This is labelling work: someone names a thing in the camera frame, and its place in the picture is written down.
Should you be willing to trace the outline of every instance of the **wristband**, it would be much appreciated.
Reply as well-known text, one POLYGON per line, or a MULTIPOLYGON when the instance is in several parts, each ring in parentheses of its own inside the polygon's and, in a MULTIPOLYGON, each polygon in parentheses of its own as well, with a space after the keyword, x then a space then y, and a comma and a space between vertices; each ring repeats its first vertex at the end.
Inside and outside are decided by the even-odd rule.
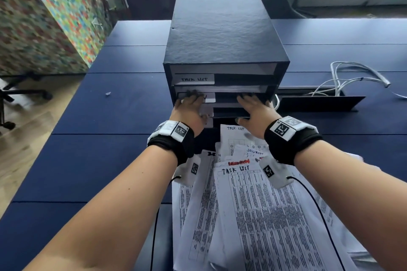
POLYGON ((177 157, 178 165, 184 164, 194 155, 194 131, 179 121, 161 123, 147 140, 147 146, 156 145, 171 150, 177 157))
POLYGON ((264 133, 272 156, 280 163, 294 165, 295 155, 322 140, 322 136, 313 125, 290 116, 273 121, 264 133))

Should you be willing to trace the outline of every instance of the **desk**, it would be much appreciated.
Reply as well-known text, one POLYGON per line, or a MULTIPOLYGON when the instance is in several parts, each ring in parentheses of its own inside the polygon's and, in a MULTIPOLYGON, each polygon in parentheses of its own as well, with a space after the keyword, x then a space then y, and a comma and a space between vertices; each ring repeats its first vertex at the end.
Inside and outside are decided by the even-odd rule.
MULTIPOLYGON (((407 94, 407 20, 275 24, 291 60, 282 86, 318 85, 330 79, 329 63, 341 59, 367 63, 393 83, 394 92, 407 94), (360 32, 367 29, 379 36, 360 32)), ((162 61, 169 28, 170 21, 118 22, 0 221, 2 270, 20 271, 29 263, 168 118, 172 104, 162 61)), ((360 76, 351 69, 340 75, 360 76)), ((345 92, 368 96, 359 112, 296 116, 317 125, 338 148, 407 181, 407 103, 369 82, 349 85, 345 92)), ((213 149, 218 140, 219 132, 207 129, 197 138, 196 153, 213 149)), ((154 271, 172 267, 171 210, 168 189, 157 219, 154 271)), ((135 270, 150 270, 152 238, 150 230, 135 270)))

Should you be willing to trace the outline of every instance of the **chair wheel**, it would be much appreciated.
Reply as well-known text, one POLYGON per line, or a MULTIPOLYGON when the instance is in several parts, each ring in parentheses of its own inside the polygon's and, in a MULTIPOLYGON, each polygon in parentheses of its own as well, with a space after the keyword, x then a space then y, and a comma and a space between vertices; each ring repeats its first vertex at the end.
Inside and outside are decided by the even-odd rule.
POLYGON ((43 98, 44 100, 51 100, 51 99, 53 98, 53 95, 52 95, 51 93, 49 93, 49 92, 44 92, 44 93, 42 94, 42 98, 43 98))
POLYGON ((7 122, 4 122, 1 126, 11 131, 15 128, 15 123, 7 121, 7 122))

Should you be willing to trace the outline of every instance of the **white marker tag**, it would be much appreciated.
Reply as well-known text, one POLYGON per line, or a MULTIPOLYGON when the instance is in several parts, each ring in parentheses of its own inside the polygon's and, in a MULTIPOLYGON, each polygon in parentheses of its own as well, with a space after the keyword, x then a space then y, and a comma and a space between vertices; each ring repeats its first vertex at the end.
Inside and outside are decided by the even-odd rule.
MULTIPOLYGON (((214 92, 204 92, 204 100, 203 103, 215 103, 216 99, 215 99, 215 93, 214 92)), ((182 92, 178 94, 178 98, 179 99, 183 99, 187 96, 186 92, 182 92)))
POLYGON ((172 85, 213 85, 214 74, 174 74, 172 85))

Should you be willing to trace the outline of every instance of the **stack of papers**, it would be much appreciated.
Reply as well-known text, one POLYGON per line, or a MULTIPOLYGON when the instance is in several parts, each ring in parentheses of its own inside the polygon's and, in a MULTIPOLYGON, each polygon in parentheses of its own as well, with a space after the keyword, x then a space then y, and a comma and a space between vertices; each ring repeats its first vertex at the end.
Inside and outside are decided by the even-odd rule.
POLYGON ((174 270, 356 271, 353 259, 372 263, 294 166, 290 174, 318 202, 340 260, 305 189, 295 181, 279 190, 271 186, 258 164, 270 155, 264 140, 221 125, 215 146, 202 151, 192 187, 173 182, 174 270))

